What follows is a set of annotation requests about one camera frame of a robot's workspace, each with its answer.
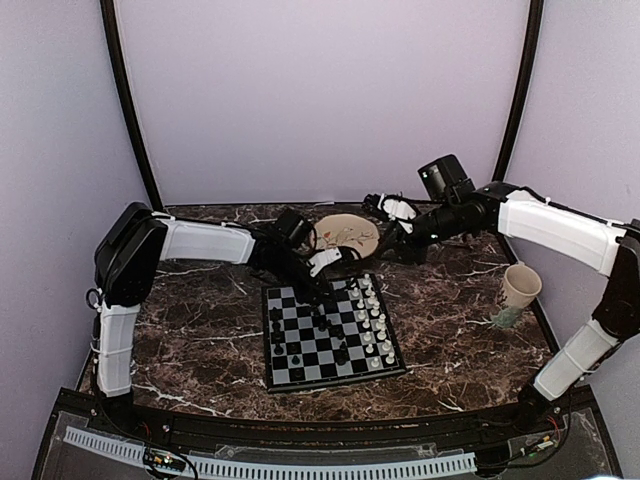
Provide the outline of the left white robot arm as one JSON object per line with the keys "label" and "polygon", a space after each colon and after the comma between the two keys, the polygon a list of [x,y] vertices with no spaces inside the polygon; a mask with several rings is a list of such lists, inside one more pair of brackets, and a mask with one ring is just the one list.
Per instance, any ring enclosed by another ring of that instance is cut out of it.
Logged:
{"label": "left white robot arm", "polygon": [[133,333],[156,270],[166,260],[199,260],[247,265],[269,272],[294,290],[301,303],[318,304],[330,294],[323,271],[342,259],[337,248],[304,254],[300,247],[312,225],[287,209],[257,227],[180,219],[129,204],[94,254],[95,309],[99,313],[96,383],[111,398],[101,417],[120,436],[141,427],[140,412],[124,399],[132,389]]}

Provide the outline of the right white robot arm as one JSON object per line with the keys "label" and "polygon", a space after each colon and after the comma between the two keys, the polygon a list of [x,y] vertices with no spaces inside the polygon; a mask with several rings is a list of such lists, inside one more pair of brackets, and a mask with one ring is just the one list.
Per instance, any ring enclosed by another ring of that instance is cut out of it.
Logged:
{"label": "right white robot arm", "polygon": [[589,215],[543,197],[526,186],[493,181],[475,186],[458,158],[447,155],[418,175],[430,210],[417,201],[385,194],[375,201],[398,229],[398,247],[424,250],[451,237],[491,232],[543,248],[605,278],[604,292],[588,320],[521,393],[510,413],[521,434],[534,432],[581,377],[639,333],[639,223]]}

